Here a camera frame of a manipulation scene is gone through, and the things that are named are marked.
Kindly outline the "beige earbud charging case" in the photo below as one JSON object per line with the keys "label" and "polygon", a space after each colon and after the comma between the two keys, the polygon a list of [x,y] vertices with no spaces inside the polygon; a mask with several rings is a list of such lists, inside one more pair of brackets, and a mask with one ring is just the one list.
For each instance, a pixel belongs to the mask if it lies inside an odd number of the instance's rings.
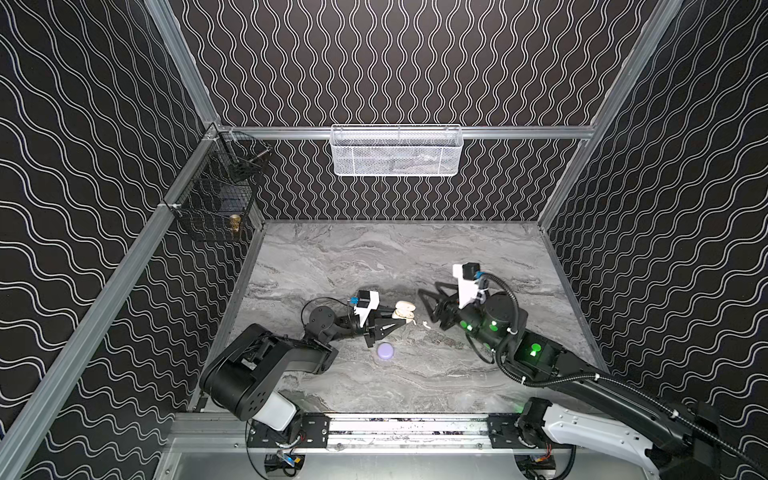
{"label": "beige earbud charging case", "polygon": [[395,305],[395,310],[392,313],[393,319],[404,320],[406,323],[413,323],[415,321],[416,306],[408,301],[398,301]]}

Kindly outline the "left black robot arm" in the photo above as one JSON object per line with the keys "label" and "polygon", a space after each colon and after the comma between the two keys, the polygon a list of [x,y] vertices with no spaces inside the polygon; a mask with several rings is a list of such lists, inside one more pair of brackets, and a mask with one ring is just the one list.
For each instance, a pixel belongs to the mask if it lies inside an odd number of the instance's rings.
{"label": "left black robot arm", "polygon": [[400,301],[394,307],[368,309],[361,320],[356,307],[339,315],[318,306],[305,321],[300,339],[252,324],[206,367],[200,389],[239,420],[250,420],[279,403],[276,387],[284,373],[323,374],[338,356],[333,341],[361,337],[371,348],[414,321],[415,310],[412,303]]}

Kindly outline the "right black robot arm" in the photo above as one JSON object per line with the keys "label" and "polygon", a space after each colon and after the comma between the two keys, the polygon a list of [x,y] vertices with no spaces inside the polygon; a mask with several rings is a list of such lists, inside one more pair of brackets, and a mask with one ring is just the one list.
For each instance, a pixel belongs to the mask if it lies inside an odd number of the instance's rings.
{"label": "right black robot arm", "polygon": [[765,477],[766,468],[720,435],[711,405],[666,402],[589,364],[560,343],[526,326],[528,317],[508,289],[461,304],[458,292],[438,282],[418,296],[441,329],[461,328],[493,355],[492,364],[513,382],[580,400],[601,417],[569,413],[545,399],[529,399],[517,418],[521,443],[537,448],[582,447],[620,458],[659,479],[718,479],[731,455]]}

